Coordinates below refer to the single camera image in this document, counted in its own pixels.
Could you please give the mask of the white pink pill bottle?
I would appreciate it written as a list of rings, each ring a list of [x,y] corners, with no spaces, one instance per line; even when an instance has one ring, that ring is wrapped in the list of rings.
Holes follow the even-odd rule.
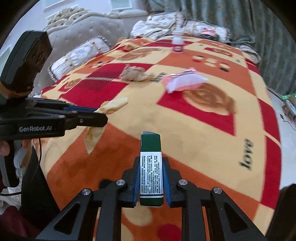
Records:
[[[184,40],[182,38],[183,32],[181,30],[173,31],[173,38],[171,44],[174,53],[184,53]]]

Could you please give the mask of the brown paper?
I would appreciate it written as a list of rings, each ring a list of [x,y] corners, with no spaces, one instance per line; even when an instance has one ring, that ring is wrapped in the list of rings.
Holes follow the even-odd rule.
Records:
[[[142,82],[154,79],[153,73],[146,73],[142,67],[126,65],[119,75],[119,79],[123,81]]]

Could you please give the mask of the green patterned curtain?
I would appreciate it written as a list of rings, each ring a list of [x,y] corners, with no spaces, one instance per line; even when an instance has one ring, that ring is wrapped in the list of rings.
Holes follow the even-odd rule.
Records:
[[[281,94],[295,92],[295,40],[262,1],[143,1],[152,12],[180,11],[186,20],[227,27],[233,47],[252,47],[260,56],[266,85]]]

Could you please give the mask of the yellow paper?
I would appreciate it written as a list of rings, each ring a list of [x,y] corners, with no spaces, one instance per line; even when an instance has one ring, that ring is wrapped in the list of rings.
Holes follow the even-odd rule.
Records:
[[[100,108],[95,111],[98,115],[98,119],[95,120],[96,126],[88,127],[87,133],[84,138],[84,145],[87,154],[90,154],[95,149],[95,146],[99,142],[102,134],[105,130],[105,126],[108,121],[108,116],[117,112],[128,104],[128,98],[116,98],[113,100],[105,101],[101,104]]]

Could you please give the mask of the white crumpled quilt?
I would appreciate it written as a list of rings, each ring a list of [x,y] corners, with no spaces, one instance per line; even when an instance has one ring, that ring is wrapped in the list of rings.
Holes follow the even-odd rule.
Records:
[[[170,36],[173,31],[182,28],[184,20],[183,14],[179,11],[150,15],[145,21],[135,23],[130,32],[130,38],[144,37],[157,40],[161,37]]]

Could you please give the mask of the pink folded clothes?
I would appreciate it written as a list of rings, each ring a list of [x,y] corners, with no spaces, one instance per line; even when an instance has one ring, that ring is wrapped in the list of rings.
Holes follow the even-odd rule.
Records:
[[[213,38],[218,38],[219,35],[216,33],[216,29],[209,29],[209,28],[203,28],[200,32],[201,35],[207,35],[211,36]]]

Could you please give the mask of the white bolster pillow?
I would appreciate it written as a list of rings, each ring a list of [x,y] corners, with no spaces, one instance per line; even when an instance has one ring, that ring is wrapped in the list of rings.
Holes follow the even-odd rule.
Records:
[[[54,82],[57,82],[68,72],[85,64],[96,55],[108,52],[110,47],[111,44],[105,37],[93,37],[51,64],[48,68],[49,76]]]

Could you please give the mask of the pink snack packet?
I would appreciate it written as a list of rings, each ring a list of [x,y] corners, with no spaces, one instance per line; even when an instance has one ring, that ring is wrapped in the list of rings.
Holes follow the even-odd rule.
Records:
[[[200,72],[194,68],[185,69],[175,74],[169,74],[162,77],[162,84],[167,93],[175,91],[196,90],[208,82]]]

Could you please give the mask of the red orange patterned blanket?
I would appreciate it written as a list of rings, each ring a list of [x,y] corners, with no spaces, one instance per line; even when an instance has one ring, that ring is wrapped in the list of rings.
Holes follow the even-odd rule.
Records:
[[[42,96],[88,108],[128,98],[108,116],[92,153],[87,128],[60,138],[34,142],[41,167],[59,208],[84,188],[103,179],[118,180],[140,153],[140,135],[161,136],[172,168],[204,189],[221,187],[262,233],[273,217],[280,191],[280,133],[273,104],[257,66],[238,49],[214,41],[186,38],[184,53],[171,39],[124,39],[105,54],[63,76]],[[154,79],[123,81],[126,65],[142,67]],[[194,68],[208,82],[196,90],[167,93],[162,77]]]

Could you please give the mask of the green white carton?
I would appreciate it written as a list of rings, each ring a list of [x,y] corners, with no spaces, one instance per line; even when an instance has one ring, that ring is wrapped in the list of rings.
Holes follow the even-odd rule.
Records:
[[[140,137],[140,205],[161,207],[164,203],[161,137],[143,131]]]

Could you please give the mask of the grey tufted headboard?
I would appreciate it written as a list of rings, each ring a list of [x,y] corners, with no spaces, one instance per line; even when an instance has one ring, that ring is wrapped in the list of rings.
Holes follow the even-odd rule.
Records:
[[[111,19],[93,11],[80,16],[70,25],[51,28],[47,33],[52,52],[34,80],[31,95],[39,94],[43,88],[54,83],[48,73],[49,66],[80,44],[92,37],[102,36],[113,47],[120,37],[128,37],[122,20]]]

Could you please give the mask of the white embroidered pillow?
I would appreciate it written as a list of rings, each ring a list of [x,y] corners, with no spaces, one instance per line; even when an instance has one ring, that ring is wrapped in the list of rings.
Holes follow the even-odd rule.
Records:
[[[231,33],[226,27],[212,25],[203,21],[187,21],[183,26],[185,36],[198,38],[201,35],[218,37],[218,42],[227,42],[230,40]]]

